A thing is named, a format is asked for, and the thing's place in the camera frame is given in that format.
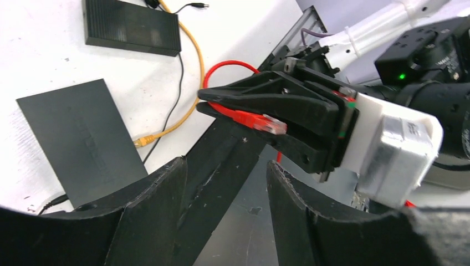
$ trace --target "purple cable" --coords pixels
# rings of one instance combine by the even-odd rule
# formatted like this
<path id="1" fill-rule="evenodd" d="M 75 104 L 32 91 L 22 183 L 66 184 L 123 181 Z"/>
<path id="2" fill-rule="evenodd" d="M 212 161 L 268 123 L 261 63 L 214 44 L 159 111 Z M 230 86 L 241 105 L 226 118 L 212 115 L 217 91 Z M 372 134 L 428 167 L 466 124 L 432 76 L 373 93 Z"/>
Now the purple cable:
<path id="1" fill-rule="evenodd" d="M 332 34 L 323 34 L 323 33 L 318 33 L 318 32 L 312 32 L 311 30 L 309 29 L 306 29 L 306 28 L 302 28 L 300 29 L 300 36 L 302 36 L 302 43 L 306 46 L 307 43 L 305 42 L 305 36 L 304 36 L 304 33 L 307 33 L 307 34 L 310 34 L 314 37 L 318 37 L 318 38 L 324 38 L 324 37 L 328 37 L 328 36 L 331 36 Z"/>

